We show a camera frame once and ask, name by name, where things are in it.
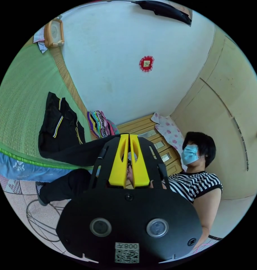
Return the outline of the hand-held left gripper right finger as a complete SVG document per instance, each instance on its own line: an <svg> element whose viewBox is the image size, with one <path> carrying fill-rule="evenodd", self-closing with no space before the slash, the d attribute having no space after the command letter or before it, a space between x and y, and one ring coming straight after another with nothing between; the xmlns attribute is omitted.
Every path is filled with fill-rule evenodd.
<svg viewBox="0 0 257 270"><path fill-rule="evenodd" d="M133 171L133 187L143 188L149 186L150 180L144 162L144 155L137 135L130 134L130 150Z"/></svg>

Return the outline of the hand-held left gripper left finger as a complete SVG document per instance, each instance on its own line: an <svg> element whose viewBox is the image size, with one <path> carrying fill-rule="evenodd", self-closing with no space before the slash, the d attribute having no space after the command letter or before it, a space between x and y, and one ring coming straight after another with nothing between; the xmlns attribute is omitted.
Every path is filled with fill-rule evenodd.
<svg viewBox="0 0 257 270"><path fill-rule="evenodd" d="M129 134L119 137L113 160L109 184L114 187L125 187L127 181Z"/></svg>

